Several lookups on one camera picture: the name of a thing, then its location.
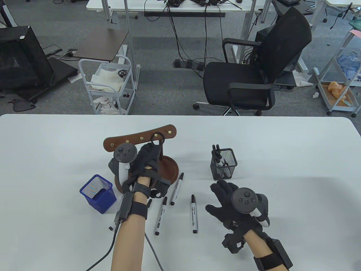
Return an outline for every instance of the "black ring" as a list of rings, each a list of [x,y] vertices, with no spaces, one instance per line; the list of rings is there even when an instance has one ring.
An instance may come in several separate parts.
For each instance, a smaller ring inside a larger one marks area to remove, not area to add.
[[[154,137],[155,134],[160,134],[160,135],[163,137],[162,139],[159,139],[159,141],[163,140],[162,143],[159,142],[159,145],[163,145],[163,143],[164,143],[164,141],[165,141],[165,137],[164,137],[164,135],[163,135],[162,133],[160,133],[160,132],[155,132],[155,133],[152,135],[152,137],[151,137],[151,142],[154,144],[154,142],[153,142],[153,137]]]

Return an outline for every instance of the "hand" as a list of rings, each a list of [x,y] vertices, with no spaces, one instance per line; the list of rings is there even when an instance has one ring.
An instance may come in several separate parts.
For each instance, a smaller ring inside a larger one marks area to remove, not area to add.
[[[135,160],[130,163],[132,174],[140,174],[144,168],[150,166],[153,170],[158,171],[158,158],[161,152],[161,145],[147,143],[143,145]]]
[[[238,186],[225,180],[219,180],[216,184],[210,186],[212,192],[216,195],[222,207],[207,205],[206,211],[217,218],[227,229],[235,230],[237,228],[241,235],[245,235],[250,230],[262,231],[262,226],[249,214],[242,214],[233,207],[232,195],[238,189]]]

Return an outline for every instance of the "black marker cap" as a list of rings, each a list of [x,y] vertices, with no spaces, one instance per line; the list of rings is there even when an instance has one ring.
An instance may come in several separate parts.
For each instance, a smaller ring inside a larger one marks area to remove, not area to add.
[[[147,203],[147,207],[148,207],[148,208],[151,206],[151,203],[152,203],[152,199],[150,198],[150,199],[148,200],[148,203]]]

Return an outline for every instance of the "chair base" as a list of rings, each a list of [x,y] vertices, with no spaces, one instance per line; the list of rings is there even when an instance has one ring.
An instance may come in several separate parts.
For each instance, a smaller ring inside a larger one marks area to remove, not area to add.
[[[198,110],[199,109],[199,105],[203,105],[203,106],[212,106],[212,107],[224,107],[224,106],[217,106],[217,105],[214,105],[214,104],[209,104],[209,103],[204,103],[204,102],[196,102],[195,104],[193,104],[193,109],[194,110]],[[228,113],[232,113],[232,109],[230,107],[227,107],[226,110],[224,110],[224,112],[222,113],[221,116],[225,116],[227,115]],[[237,116],[240,116],[240,114],[238,113],[237,109],[234,110],[234,113],[237,115]],[[257,110],[255,112],[255,116],[261,116],[262,115],[262,110]]]

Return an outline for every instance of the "white metal cart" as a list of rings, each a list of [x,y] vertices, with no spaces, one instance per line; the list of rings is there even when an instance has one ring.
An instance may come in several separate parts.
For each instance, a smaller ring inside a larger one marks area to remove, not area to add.
[[[339,63],[337,62],[337,58],[341,55],[343,51],[353,51],[359,52],[358,56],[361,56],[361,50],[359,48],[350,48],[346,47],[347,44],[352,40],[355,35],[348,31],[345,38],[343,39],[340,47],[337,49],[336,53],[333,55],[331,60],[327,63],[327,65],[323,68],[322,72],[320,73],[317,68],[313,68],[313,71],[317,78],[317,86],[316,88],[319,89],[327,108],[329,111],[327,115],[331,115],[333,110],[337,111],[344,111],[344,112],[353,112],[351,115],[352,117],[356,117],[357,112],[360,110],[361,106],[359,105],[356,97],[354,96],[350,86],[361,86],[361,82],[354,81],[357,77],[358,73],[361,71],[361,65],[358,68],[355,76],[350,80],[346,77],[344,72],[342,71]],[[331,65],[336,68],[338,74],[343,77],[343,82],[338,82],[346,86],[345,90],[342,92],[339,98],[336,98],[332,95],[332,93],[328,90],[328,85],[330,81],[324,81],[324,77],[327,74],[328,70],[330,69]]]
[[[104,61],[104,60],[95,60],[95,59],[80,59],[79,60],[79,70],[80,73],[82,75],[83,78],[83,82],[85,85],[85,88],[87,90],[89,99],[90,99],[90,104],[93,107],[94,113],[99,115],[100,114],[100,106],[96,106],[93,102],[93,96],[106,96],[111,98],[112,100],[116,101],[118,104],[118,109],[119,109],[119,114],[121,113],[121,104],[124,104],[124,99],[127,99],[128,105],[126,106],[126,113],[125,115],[127,115],[129,113],[129,109],[133,103],[134,97],[135,97],[135,88],[134,88],[134,80],[133,80],[133,74],[132,74],[132,65],[131,65],[131,61],[129,58],[127,58],[126,56],[122,56],[122,55],[116,55],[116,57],[119,58],[118,63],[112,63],[109,61]],[[113,86],[108,85],[108,84],[102,84],[102,83],[94,83],[94,82],[89,82],[86,79],[86,75],[84,74],[83,71],[83,67],[82,67],[82,63],[83,62],[98,62],[100,63],[98,70],[96,71],[95,75],[98,75],[101,71],[101,69],[103,70],[107,70],[107,71],[126,71],[126,76],[124,77],[124,83],[121,87],[120,90],[114,89]],[[130,79],[130,83],[131,83],[131,89],[126,89],[126,85],[128,83]],[[101,91],[101,90],[94,90],[91,88],[91,86],[102,86],[102,87],[108,87],[111,90],[113,90],[112,92],[107,92],[107,91]],[[129,94],[129,97],[124,98],[123,94],[124,91],[126,91]]]

